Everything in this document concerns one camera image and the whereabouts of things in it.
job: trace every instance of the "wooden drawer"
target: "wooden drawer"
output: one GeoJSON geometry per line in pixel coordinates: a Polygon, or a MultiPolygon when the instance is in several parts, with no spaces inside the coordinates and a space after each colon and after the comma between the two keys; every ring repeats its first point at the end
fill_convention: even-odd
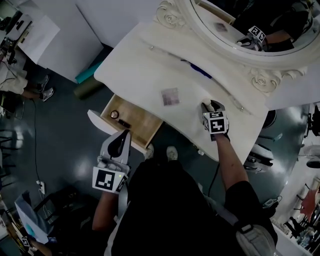
{"type": "Polygon", "coordinates": [[[97,114],[98,113],[92,110],[88,111],[92,123],[100,130],[110,135],[126,129],[123,125],[118,123],[119,119],[130,124],[131,128],[129,130],[132,138],[131,145],[142,153],[145,152],[145,149],[163,123],[162,119],[115,94],[101,113],[100,117],[98,117],[97,114]],[[110,116],[111,112],[114,110],[119,112],[119,117],[117,119],[112,119],[110,116]]]}

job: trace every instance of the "green rolled mat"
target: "green rolled mat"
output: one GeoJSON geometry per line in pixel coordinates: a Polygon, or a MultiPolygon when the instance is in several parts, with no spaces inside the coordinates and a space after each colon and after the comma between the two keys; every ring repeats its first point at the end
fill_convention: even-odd
{"type": "Polygon", "coordinates": [[[105,85],[102,82],[97,81],[94,76],[90,76],[83,82],[81,82],[77,88],[73,90],[74,95],[80,100],[84,100],[87,97],[94,94],[99,89],[103,88],[105,85]]]}

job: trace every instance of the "shoe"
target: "shoe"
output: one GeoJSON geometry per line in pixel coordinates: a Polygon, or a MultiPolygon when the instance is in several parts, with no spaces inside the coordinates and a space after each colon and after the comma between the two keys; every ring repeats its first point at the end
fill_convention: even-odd
{"type": "Polygon", "coordinates": [[[49,75],[46,75],[46,76],[44,77],[43,81],[39,84],[39,85],[40,85],[40,88],[39,88],[38,91],[39,91],[40,93],[42,93],[42,92],[45,90],[46,85],[47,85],[47,83],[49,82],[49,80],[50,80],[50,76],[49,76],[49,75]]]}
{"type": "Polygon", "coordinates": [[[178,151],[174,146],[168,146],[166,148],[166,156],[169,161],[178,160],[178,151]]]}
{"type": "Polygon", "coordinates": [[[54,95],[54,93],[55,93],[55,89],[53,89],[53,88],[45,90],[44,92],[41,93],[42,94],[42,98],[40,100],[45,102],[47,99],[52,97],[52,95],[54,95]]]}
{"type": "Polygon", "coordinates": [[[146,153],[144,154],[144,160],[151,159],[154,157],[155,148],[152,144],[146,148],[146,153]]]}

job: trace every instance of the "power outlet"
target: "power outlet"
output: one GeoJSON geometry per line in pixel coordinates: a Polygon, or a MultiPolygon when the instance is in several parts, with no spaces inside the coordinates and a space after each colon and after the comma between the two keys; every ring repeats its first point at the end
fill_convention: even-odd
{"type": "Polygon", "coordinates": [[[46,194],[46,185],[43,181],[37,180],[36,183],[40,186],[40,190],[42,194],[46,194]]]}

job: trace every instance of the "shorts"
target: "shorts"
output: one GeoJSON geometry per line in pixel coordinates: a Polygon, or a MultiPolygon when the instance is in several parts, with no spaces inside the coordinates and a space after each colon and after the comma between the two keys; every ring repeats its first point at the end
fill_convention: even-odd
{"type": "Polygon", "coordinates": [[[15,94],[22,94],[24,92],[24,88],[28,84],[28,80],[23,78],[22,76],[18,75],[16,72],[13,73],[16,75],[16,78],[12,75],[11,72],[7,75],[6,79],[3,84],[0,85],[0,90],[5,92],[13,92],[15,94]]]}

